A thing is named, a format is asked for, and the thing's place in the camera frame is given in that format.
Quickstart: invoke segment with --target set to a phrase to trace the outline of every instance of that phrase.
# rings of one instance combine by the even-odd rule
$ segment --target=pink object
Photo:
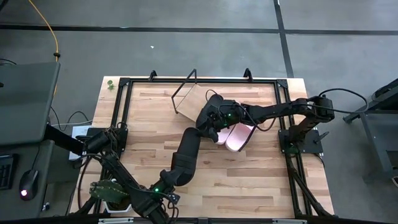
[[[228,138],[231,131],[234,129],[235,126],[231,126],[229,128],[224,128],[220,132],[217,133],[218,135],[218,142],[216,144],[224,144],[226,139]]]
[[[225,146],[231,152],[238,152],[248,143],[253,132],[254,126],[238,123],[229,134]]]

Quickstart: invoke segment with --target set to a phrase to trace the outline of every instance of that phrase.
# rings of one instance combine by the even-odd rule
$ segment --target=black floor stripe
[[[48,30],[42,25],[0,24],[0,29],[9,30]],[[55,31],[82,32],[205,32],[205,33],[242,33],[242,34],[278,34],[279,29],[250,28],[179,28],[179,27],[96,27],[96,26],[52,26]],[[284,29],[285,34],[304,35],[398,35],[398,30],[306,30]]]
[[[202,33],[239,33],[239,34],[278,34],[279,29],[245,28],[174,28],[174,27],[93,27],[93,26],[51,26],[54,31],[85,32],[202,32]],[[10,30],[48,30],[47,26],[37,25],[0,25],[0,29]]]
[[[398,30],[301,30],[286,29],[286,34],[305,35],[398,35]]]
[[[280,44],[282,45],[282,53],[284,56],[287,78],[294,78],[292,62],[290,60],[290,55],[289,55],[289,48],[287,46],[284,21],[282,19],[282,13],[280,11],[280,5],[278,0],[274,0],[274,6],[276,12],[276,19],[278,22]]]

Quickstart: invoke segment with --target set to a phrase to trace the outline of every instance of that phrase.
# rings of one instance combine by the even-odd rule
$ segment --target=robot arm
[[[308,105],[308,102],[313,102],[313,105],[321,108]],[[257,126],[267,119],[301,114],[305,119],[289,128],[289,140],[299,141],[318,123],[327,123],[334,119],[335,114],[329,108],[333,109],[333,103],[325,95],[299,98],[272,106],[239,104],[234,100],[224,100],[221,95],[213,95],[201,110],[196,126],[203,137],[212,138],[217,142],[217,132],[234,124]]]
[[[107,145],[115,145],[118,141],[116,128],[110,127],[85,142],[85,151],[89,154],[100,153],[93,158],[110,171],[117,183],[123,186],[130,196],[133,210],[141,217],[148,218],[153,224],[168,224],[170,217],[162,208],[163,199],[167,198],[174,205],[180,196],[174,193],[174,186],[187,184],[193,177],[196,168],[200,135],[197,129],[187,128],[183,134],[177,152],[173,153],[170,171],[162,170],[160,179],[148,189],[140,185],[123,166],[112,150],[104,151]],[[93,206],[94,198],[90,198],[76,214],[86,213]]]

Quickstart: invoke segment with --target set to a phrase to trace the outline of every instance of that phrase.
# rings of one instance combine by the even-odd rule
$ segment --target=green plant
[[[107,82],[107,84],[108,84],[108,89],[109,89],[109,90],[113,90],[113,89],[114,89],[114,85],[113,85],[112,80],[109,80],[109,81]]]
[[[95,198],[104,200],[105,202],[111,202],[113,204],[120,204],[122,201],[126,201],[126,199],[129,202],[129,194],[125,192],[123,187],[110,180],[92,182],[90,184],[89,193]]]

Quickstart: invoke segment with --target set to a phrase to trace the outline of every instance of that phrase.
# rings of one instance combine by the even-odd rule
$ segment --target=wooden tabletop
[[[107,82],[112,80],[117,86],[119,78],[104,77],[94,127],[110,125],[117,88],[109,90]],[[292,100],[307,97],[303,79],[290,78],[288,84]],[[182,133],[187,127],[195,126],[193,121],[174,112],[170,97],[178,86],[179,83],[135,83],[132,88],[127,119],[129,135],[121,161],[134,178],[147,187],[159,180],[162,169],[170,169],[172,153],[177,150]],[[175,97],[176,104],[192,86],[187,83],[180,90]],[[269,84],[201,83],[200,86],[211,88],[224,98],[240,103],[276,104],[274,87]],[[121,120],[126,89],[118,121]],[[302,116],[295,116],[296,123],[302,119]],[[270,122],[266,121],[261,127],[268,127]],[[178,203],[180,217],[294,217],[285,157],[280,153],[277,138],[279,129],[279,123],[275,122],[268,132],[257,130],[241,152],[230,152],[225,146],[202,139],[193,180],[185,186],[176,187],[176,193],[181,196]],[[304,154],[303,164],[309,189],[324,208],[333,213],[325,171],[319,158]],[[90,183],[99,179],[100,172],[101,166],[95,161],[88,166],[81,188],[83,203],[89,198]],[[300,208],[304,212],[300,190],[298,194]],[[71,212],[75,210],[76,194]],[[136,216],[134,212],[124,215]]]

